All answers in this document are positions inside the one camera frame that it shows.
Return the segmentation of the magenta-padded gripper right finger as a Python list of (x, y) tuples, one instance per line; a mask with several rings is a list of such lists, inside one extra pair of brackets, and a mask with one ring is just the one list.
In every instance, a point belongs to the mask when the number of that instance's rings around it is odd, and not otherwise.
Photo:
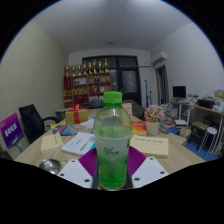
[(141, 188), (168, 175), (154, 156), (146, 157), (134, 147), (129, 147), (128, 173), (133, 188)]

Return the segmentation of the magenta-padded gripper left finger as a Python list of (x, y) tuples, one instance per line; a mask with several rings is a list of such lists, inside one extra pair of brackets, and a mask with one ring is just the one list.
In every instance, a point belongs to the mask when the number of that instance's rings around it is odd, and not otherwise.
[(83, 188), (97, 189), (99, 177), (96, 149), (93, 148), (77, 160), (69, 160), (58, 176)]

